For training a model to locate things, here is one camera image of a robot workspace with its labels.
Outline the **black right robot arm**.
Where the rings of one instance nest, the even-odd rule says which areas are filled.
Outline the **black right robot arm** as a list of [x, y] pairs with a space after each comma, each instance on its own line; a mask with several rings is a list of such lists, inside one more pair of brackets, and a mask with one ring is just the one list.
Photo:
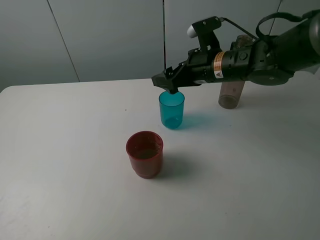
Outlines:
[[188, 51], [178, 67], [169, 67], [151, 79], [153, 85], [175, 94], [181, 87], [210, 83], [250, 81], [262, 86], [283, 85], [294, 73], [320, 63], [320, 11], [303, 16], [276, 12], [259, 21], [285, 19], [297, 25], [281, 35], [265, 35], [257, 26], [249, 46], [222, 51], [214, 31], [225, 17], [209, 17], [193, 23], [187, 30], [198, 38], [199, 48]]

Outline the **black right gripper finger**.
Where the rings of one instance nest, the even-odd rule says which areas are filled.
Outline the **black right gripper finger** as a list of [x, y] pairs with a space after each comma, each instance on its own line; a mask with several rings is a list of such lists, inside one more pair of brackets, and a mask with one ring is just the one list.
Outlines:
[[154, 75], [151, 78], [153, 85], [159, 88], [178, 88], [179, 81], [177, 78], [177, 74], [179, 70], [179, 66], [176, 68], [166, 68], [164, 71]]
[[161, 74], [159, 77], [159, 87], [170, 94], [175, 94], [179, 90], [180, 80], [176, 75]]

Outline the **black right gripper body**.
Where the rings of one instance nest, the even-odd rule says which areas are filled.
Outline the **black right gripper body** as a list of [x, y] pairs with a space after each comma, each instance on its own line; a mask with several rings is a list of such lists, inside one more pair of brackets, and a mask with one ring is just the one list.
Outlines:
[[213, 60], [215, 52], [195, 48], [188, 51], [188, 58], [173, 71], [172, 82], [176, 87], [199, 86], [214, 83]]

